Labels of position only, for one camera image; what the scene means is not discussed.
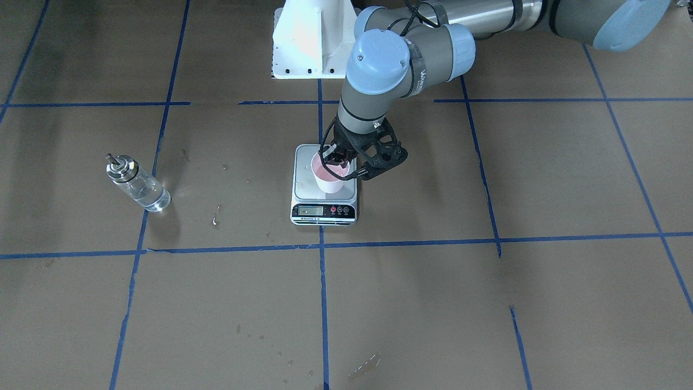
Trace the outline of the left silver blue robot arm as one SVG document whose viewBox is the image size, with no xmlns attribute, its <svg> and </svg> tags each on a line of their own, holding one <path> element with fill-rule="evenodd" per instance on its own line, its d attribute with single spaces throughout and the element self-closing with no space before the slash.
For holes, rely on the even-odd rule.
<svg viewBox="0 0 693 390">
<path fill-rule="evenodd" d="M 326 165 L 364 159 L 376 174 L 407 153 L 387 114 L 400 98 L 468 72 L 476 42 L 510 30 L 548 29 L 602 51 L 627 51 L 648 36 L 668 1 L 422 1 L 398 9 L 371 6 L 356 18 L 334 138 L 321 148 Z"/>
</svg>

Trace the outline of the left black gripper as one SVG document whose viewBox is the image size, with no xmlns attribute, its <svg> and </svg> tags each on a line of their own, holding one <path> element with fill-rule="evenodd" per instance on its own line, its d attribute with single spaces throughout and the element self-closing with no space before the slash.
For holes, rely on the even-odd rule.
<svg viewBox="0 0 693 390">
<path fill-rule="evenodd" d="M 334 148 L 327 155 L 327 165 L 345 167 L 357 156 L 364 153 L 364 135 L 347 129 L 342 122 L 336 122 L 332 127 L 334 138 L 331 146 Z"/>
</svg>

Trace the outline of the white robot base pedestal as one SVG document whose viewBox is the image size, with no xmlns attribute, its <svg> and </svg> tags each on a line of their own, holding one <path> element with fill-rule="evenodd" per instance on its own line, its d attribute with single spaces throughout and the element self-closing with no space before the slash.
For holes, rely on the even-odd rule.
<svg viewBox="0 0 693 390">
<path fill-rule="evenodd" d="M 274 11 L 275 79 L 344 79 L 361 10 L 350 1 L 285 1 Z"/>
</svg>

